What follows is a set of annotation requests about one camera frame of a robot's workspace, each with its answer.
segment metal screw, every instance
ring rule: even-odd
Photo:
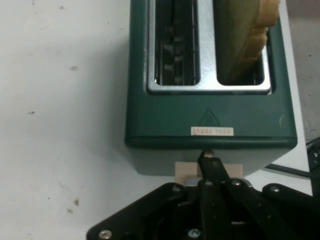
[[[205,181],[204,184],[207,185],[207,186],[212,186],[212,185],[213,185],[213,182],[212,182],[212,181]]]
[[[270,187],[270,190],[272,191],[272,192],[280,192],[280,188],[279,187],[277,187],[277,186],[271,186]]]
[[[197,239],[199,238],[201,235],[201,231],[197,228],[194,228],[194,229],[191,229],[189,232],[188,232],[188,237],[189,238],[192,238],[192,239]]]
[[[180,192],[181,189],[180,189],[180,187],[178,187],[177,185],[174,185],[173,188],[172,188],[172,191],[174,191],[174,192]]]
[[[112,237],[112,232],[110,230],[103,230],[99,232],[99,238],[101,240],[111,239],[111,237]]]
[[[235,186],[240,186],[241,185],[241,182],[239,180],[232,180],[231,182],[232,185],[235,185]]]

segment label sticker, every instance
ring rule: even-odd
[[[233,136],[233,127],[192,126],[192,136]]]

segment white table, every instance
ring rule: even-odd
[[[123,143],[129,11],[129,0],[0,2],[2,239],[84,239],[173,181],[138,174]],[[286,11],[282,1],[298,145],[277,163],[307,171]],[[311,193],[309,180],[287,174],[260,170],[247,179],[259,190],[277,182]]]

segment metal slot frame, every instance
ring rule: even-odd
[[[152,93],[269,94],[267,47],[262,51],[264,80],[259,85],[222,85],[217,79],[213,1],[197,0],[200,80],[196,85],[159,85],[155,81],[156,0],[149,0],[147,89]]]

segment bread slice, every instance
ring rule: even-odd
[[[279,17],[279,0],[214,0],[217,76],[231,85],[258,60],[267,31]]]

